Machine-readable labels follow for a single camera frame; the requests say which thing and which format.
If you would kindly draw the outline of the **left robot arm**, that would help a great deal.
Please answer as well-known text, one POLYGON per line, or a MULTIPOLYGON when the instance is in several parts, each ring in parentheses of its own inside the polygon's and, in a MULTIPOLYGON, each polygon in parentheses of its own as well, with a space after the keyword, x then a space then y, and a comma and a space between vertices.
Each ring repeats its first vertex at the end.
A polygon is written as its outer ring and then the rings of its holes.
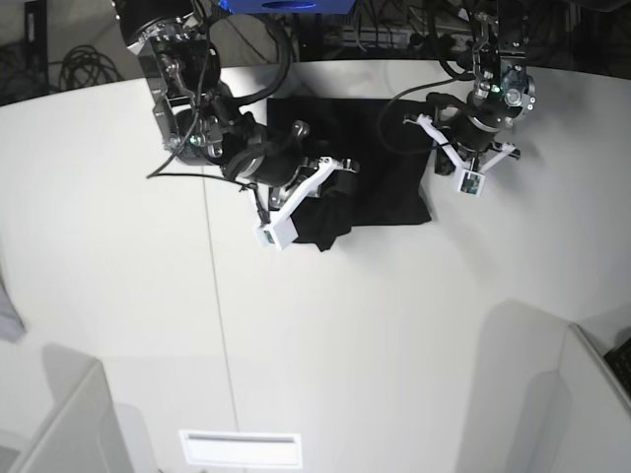
POLYGON ((437 15, 444 3, 427 8, 428 33, 441 67, 451 79, 469 82, 464 100, 432 92, 426 103, 434 109, 433 127, 447 143, 435 152, 434 173, 451 175, 459 165, 485 171, 505 158, 518 160, 522 153, 497 135, 528 114, 535 104, 534 79, 526 70, 527 15, 522 1, 464 3, 472 29, 472 46, 458 64, 447 60, 439 41, 437 15))

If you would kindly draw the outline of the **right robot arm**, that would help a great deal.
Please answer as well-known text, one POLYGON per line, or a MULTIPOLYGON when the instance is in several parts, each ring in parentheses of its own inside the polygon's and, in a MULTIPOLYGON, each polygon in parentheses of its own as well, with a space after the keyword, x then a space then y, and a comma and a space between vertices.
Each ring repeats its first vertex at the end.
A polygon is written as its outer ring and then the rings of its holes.
POLYGON ((221 79, 221 58, 211 39, 213 25, 229 12, 206 9, 199 1, 115 1, 112 6, 151 89, 153 113, 170 154, 151 177, 166 176, 173 161, 216 167, 217 179, 242 190, 268 188, 273 208, 301 188, 314 198, 354 193, 357 165, 308 146, 306 121, 295 119, 278 131, 244 110, 273 96, 290 72, 292 43, 273 17, 256 15, 274 40, 277 72, 261 90, 236 97, 221 79))

